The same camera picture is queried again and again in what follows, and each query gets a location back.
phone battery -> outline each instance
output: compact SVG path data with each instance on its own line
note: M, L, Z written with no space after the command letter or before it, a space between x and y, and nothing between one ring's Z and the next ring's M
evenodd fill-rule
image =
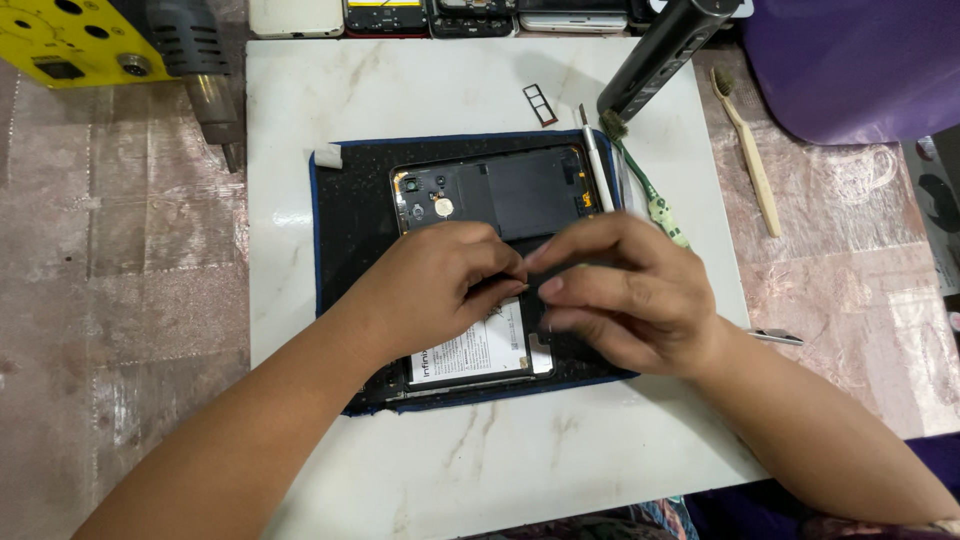
M504 300L462 335L411 355L410 364L411 390L532 375L519 298Z

finger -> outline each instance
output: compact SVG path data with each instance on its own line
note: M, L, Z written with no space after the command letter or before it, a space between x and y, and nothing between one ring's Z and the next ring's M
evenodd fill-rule
M575 331L611 364L643 371L660 361L646 343L617 323L608 313L581 307L551 307L540 323L550 331Z
M527 268L523 258L514 248L499 239L464 246L463 261L470 285L500 273L527 282Z
M503 302L503 299L516 296L527 285L517 280L498 280L471 289L464 303L457 310L456 317L467 326L487 316L494 306Z
M633 264L649 267L672 249L660 230L624 212L611 212L582 219L560 231L527 256L527 268L542 272L571 257L615 249Z
M465 244L500 239L493 226L482 221L446 221L435 227L450 231L456 239Z
M652 323L673 322L682 315L683 296L674 285L639 272L606 266L575 266L540 286L550 306L598 307L621 311Z

white phone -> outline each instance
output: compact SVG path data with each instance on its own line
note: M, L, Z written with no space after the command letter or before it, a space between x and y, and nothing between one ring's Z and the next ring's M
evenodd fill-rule
M263 39L336 37L344 32L343 0L250 0L250 28Z
M521 13L520 24L531 32L615 34L627 28L627 15L613 13Z

